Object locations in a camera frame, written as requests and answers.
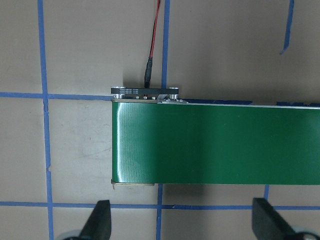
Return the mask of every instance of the green conveyor belt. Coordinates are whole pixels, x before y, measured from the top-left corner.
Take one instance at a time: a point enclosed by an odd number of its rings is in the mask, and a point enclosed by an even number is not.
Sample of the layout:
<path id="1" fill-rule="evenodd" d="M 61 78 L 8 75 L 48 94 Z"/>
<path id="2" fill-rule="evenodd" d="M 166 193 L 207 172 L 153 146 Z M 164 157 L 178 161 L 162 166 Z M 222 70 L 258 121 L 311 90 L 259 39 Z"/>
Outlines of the green conveyor belt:
<path id="1" fill-rule="evenodd" d="M 320 184 L 320 109 L 112 103 L 112 180 Z"/>

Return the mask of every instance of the wire connector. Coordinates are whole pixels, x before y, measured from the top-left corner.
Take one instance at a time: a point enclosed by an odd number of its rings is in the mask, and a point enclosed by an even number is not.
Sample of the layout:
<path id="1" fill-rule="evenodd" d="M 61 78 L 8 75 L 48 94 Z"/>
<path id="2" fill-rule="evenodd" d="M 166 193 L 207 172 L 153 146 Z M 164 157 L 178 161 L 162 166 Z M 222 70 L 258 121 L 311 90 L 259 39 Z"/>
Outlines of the wire connector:
<path id="1" fill-rule="evenodd" d="M 148 58 L 148 62 L 146 63 L 145 73 L 144 73 L 144 88 L 150 88 L 150 80 L 151 80 L 151 72 L 152 72 L 152 57 Z"/>

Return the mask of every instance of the conveyor belt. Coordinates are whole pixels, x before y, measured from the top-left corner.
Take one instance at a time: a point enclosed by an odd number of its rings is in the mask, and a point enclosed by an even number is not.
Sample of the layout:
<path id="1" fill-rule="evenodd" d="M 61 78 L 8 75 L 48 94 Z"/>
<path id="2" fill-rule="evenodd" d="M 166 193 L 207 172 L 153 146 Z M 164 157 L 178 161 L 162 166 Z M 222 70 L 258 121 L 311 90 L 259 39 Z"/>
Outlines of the conveyor belt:
<path id="1" fill-rule="evenodd" d="M 318 185 L 320 109 L 115 100 L 112 180 Z"/>

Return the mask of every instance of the beige surface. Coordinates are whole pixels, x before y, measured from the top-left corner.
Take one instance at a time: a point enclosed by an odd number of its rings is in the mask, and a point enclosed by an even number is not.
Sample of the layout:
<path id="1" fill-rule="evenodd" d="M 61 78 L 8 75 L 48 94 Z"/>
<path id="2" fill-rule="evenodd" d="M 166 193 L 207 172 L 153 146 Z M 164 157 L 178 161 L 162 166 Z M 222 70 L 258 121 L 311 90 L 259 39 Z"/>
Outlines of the beige surface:
<path id="1" fill-rule="evenodd" d="M 0 98 L 0 201 L 46 202 L 41 99 Z"/>
<path id="2" fill-rule="evenodd" d="M 92 208 L 54 209 L 54 235 L 60 238 L 70 232 L 81 230 L 90 216 Z M 156 235 L 156 210 L 154 209 L 112 209 L 112 232 L 110 239 L 151 240 Z"/>
<path id="3" fill-rule="evenodd" d="M 0 206 L 0 239 L 48 239 L 46 207 Z"/>
<path id="4" fill-rule="evenodd" d="M 0 16 L 0 92 L 41 93 L 37 2 L 3 0 Z"/>
<path id="5" fill-rule="evenodd" d="M 161 239 L 254 240 L 249 210 L 164 210 Z"/>
<path id="6" fill-rule="evenodd" d="M 154 20 L 150 0 L 49 0 L 44 3 L 48 92 L 110 94 L 143 86 Z M 163 19 L 163 8 L 159 19 Z M 161 85 L 159 20 L 152 85 Z"/>
<path id="7" fill-rule="evenodd" d="M 53 201 L 156 204 L 154 186 L 112 186 L 110 101 L 50 100 Z"/>
<path id="8" fill-rule="evenodd" d="M 272 185 L 269 201 L 276 206 L 320 206 L 320 186 Z"/>
<path id="9" fill-rule="evenodd" d="M 251 205 L 264 196 L 264 185 L 166 184 L 163 204 L 168 205 Z"/>
<path id="10" fill-rule="evenodd" d="M 320 102 L 320 2 L 296 1 L 284 55 L 289 1 L 172 1 L 168 85 L 196 99 Z"/>

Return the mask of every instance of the green belt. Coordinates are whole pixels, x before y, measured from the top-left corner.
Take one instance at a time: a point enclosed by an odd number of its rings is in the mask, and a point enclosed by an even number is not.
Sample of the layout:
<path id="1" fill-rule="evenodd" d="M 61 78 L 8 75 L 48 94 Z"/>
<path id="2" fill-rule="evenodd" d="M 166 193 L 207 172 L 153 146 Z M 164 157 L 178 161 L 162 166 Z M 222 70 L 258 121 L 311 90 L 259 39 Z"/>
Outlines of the green belt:
<path id="1" fill-rule="evenodd" d="M 112 181 L 320 184 L 320 109 L 112 103 Z"/>

